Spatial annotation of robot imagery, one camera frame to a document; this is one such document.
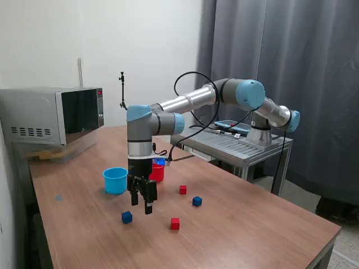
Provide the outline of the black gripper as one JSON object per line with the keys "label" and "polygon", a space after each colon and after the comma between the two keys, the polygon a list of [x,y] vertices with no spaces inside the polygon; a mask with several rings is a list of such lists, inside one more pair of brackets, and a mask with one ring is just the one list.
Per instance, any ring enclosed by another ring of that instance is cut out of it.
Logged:
{"label": "black gripper", "polygon": [[152,159],[128,159],[127,190],[131,195],[131,205],[138,205],[138,180],[140,179],[140,193],[145,202],[145,214],[153,211],[153,203],[157,200],[157,183],[149,180],[152,173]]}

